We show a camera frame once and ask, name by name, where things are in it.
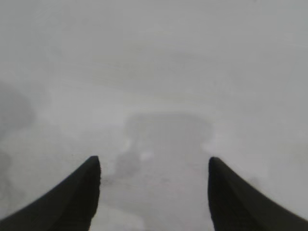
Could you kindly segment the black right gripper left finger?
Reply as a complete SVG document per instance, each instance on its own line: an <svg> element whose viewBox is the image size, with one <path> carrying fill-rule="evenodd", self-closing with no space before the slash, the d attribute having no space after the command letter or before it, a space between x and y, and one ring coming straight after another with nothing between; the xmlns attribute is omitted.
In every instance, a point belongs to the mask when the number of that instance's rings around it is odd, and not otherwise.
<svg viewBox="0 0 308 231"><path fill-rule="evenodd" d="M97 156L49 192L0 221L2 231L88 231L96 214L101 183Z"/></svg>

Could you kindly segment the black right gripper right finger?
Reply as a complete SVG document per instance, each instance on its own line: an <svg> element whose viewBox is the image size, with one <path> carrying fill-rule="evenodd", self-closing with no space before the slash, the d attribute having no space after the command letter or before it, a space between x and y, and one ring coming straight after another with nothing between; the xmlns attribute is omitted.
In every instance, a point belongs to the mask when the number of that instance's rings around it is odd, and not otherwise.
<svg viewBox="0 0 308 231"><path fill-rule="evenodd" d="M208 205L217 231L306 231L307 220L275 203L220 158L208 163Z"/></svg>

